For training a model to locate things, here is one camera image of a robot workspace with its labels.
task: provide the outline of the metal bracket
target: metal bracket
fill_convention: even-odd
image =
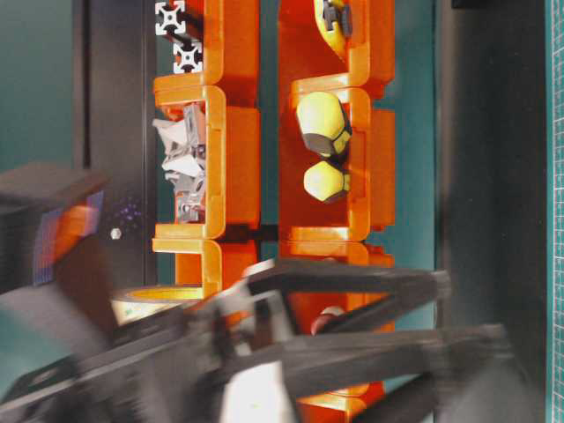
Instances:
[[[186,50],[178,44],[173,44],[173,54],[180,57],[180,62],[174,62],[174,73],[201,72],[204,69],[202,43],[190,41],[184,45]]]
[[[155,33],[157,35],[167,35],[167,27],[173,26],[174,33],[186,33],[186,22],[180,21],[178,19],[178,12],[186,11],[186,4],[183,1],[177,1],[174,3],[175,8],[173,10],[168,10],[169,4],[167,2],[155,3],[155,15],[162,16],[163,23],[157,22],[155,24]]]

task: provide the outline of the yellow plastic part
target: yellow plastic part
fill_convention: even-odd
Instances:
[[[333,93],[315,92],[300,100],[296,109],[302,134],[335,139],[345,127],[341,103]]]
[[[331,4],[339,9],[343,9],[345,4],[342,0],[332,0]],[[319,33],[337,56],[344,62],[346,60],[346,39],[343,29],[338,22],[333,22],[333,29],[327,31],[325,19],[323,19],[323,0],[314,0],[315,23]]]
[[[327,161],[313,165],[303,175],[304,189],[319,201],[325,201],[343,190],[348,190],[348,185],[345,183],[343,172]]]
[[[296,108],[301,136],[306,148],[329,157],[331,153],[340,154],[351,137],[348,118],[338,97],[333,93],[315,92],[300,100]],[[321,151],[309,144],[308,136],[325,138]]]

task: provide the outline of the orange shelf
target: orange shelf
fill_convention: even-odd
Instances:
[[[230,105],[254,107],[260,52],[259,0],[245,0],[244,5],[229,0],[187,3],[188,12],[204,16],[203,71],[155,78],[154,92],[218,85]]]
[[[227,289],[241,278],[245,268],[258,261],[253,241],[153,239],[152,250],[173,253],[174,282],[177,285],[201,285],[203,298]]]
[[[211,85],[155,94],[157,108],[174,121],[182,119],[182,108],[192,101],[205,101],[205,222],[159,223],[155,238],[215,239],[225,232],[226,225],[257,228],[261,207],[258,110],[227,106],[223,91]]]
[[[303,188],[303,174],[317,163],[301,138],[296,94],[285,104],[279,130],[280,239],[292,241],[362,241],[395,219],[395,116],[372,109],[359,88],[329,90],[339,97],[352,125],[346,199],[333,204],[315,200]]]
[[[358,86],[383,97],[394,78],[394,0],[345,0],[352,11],[352,36],[341,61],[315,23],[314,2],[280,0],[278,54],[280,99],[291,90],[310,93]]]

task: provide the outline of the orange plastic bin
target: orange plastic bin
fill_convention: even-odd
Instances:
[[[230,105],[254,107],[260,50],[259,0],[194,0],[187,4],[188,13],[204,16],[203,71],[155,78],[154,91],[218,85]]]
[[[323,260],[333,258],[339,262],[354,265],[373,265],[392,267],[394,257],[385,254],[381,247],[365,245],[360,242],[314,242],[314,241],[281,241],[279,252],[282,257],[307,258]],[[297,316],[300,329],[309,333],[313,321],[324,309],[339,306],[345,311],[362,307],[382,298],[372,293],[300,293],[292,295],[290,303]],[[381,330],[394,330],[394,323],[386,324]],[[364,384],[338,390],[301,400],[301,410],[306,421],[347,422],[368,405],[384,395],[381,382]]]
[[[153,239],[152,249],[173,253],[174,282],[202,286],[202,298],[227,289],[241,279],[245,268],[258,261],[256,244],[212,240]]]
[[[301,139],[295,109],[302,95],[285,106],[279,130],[280,239],[292,241],[362,241],[395,219],[395,116],[372,109],[364,90],[332,90],[352,125],[346,198],[325,204],[303,188],[305,171],[320,161]]]
[[[315,24],[313,0],[280,0],[278,54],[280,95],[358,86],[381,98],[394,78],[394,0],[345,0],[352,36],[341,61]]]
[[[155,94],[156,106],[174,121],[182,119],[182,108],[192,101],[205,101],[205,222],[159,223],[155,238],[214,239],[225,232],[226,225],[258,228],[261,207],[258,110],[227,106],[225,94],[211,85]],[[172,190],[171,201],[174,201]]]

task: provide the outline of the yellow object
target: yellow object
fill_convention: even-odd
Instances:
[[[301,137],[309,150],[323,157],[345,150],[353,130],[335,94],[316,92],[306,95],[298,104],[296,115]]]
[[[332,203],[349,190],[350,177],[327,161],[320,161],[303,175],[307,193],[325,203]]]
[[[340,11],[342,11],[345,7],[343,0],[330,0],[329,3],[330,5],[338,8]],[[336,20],[330,23],[330,29],[327,28],[324,17],[324,6],[325,4],[323,0],[314,0],[315,22],[317,24],[317,28],[319,29],[319,33],[325,42],[329,44],[329,47],[337,53],[337,56],[339,56],[342,61],[345,61],[346,40],[343,28]]]
[[[202,287],[148,286],[118,291],[112,295],[112,308],[119,324],[135,322],[181,304],[202,300]]]

